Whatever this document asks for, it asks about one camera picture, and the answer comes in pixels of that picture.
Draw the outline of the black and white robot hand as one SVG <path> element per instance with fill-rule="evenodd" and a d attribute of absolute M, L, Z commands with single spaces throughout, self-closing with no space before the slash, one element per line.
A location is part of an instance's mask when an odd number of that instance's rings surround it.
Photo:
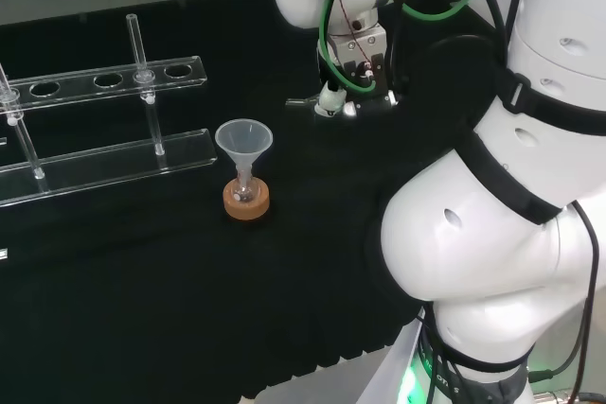
<path fill-rule="evenodd" d="M 362 118 L 384 114 L 398 101 L 386 81 L 384 54 L 387 37 L 377 24 L 357 34 L 329 35 L 319 45 L 321 90 L 313 107 L 327 118 Z"/>

